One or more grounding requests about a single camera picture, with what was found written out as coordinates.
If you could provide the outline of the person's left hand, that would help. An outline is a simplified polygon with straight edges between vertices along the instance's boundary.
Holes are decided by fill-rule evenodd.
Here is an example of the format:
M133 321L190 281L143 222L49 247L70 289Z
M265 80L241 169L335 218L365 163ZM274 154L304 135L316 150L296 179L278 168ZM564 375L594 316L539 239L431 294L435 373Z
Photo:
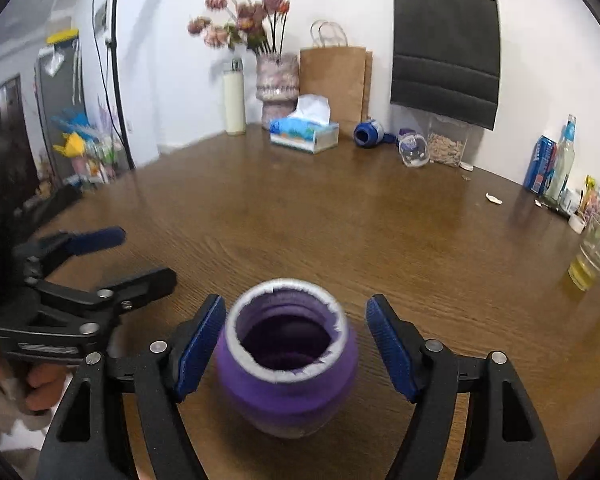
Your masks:
M65 391L68 367L54 364L34 364L28 371L23 383L27 385L23 404L30 412L47 411L61 400ZM0 355L0 390L7 393L6 387L14 383L12 368Z

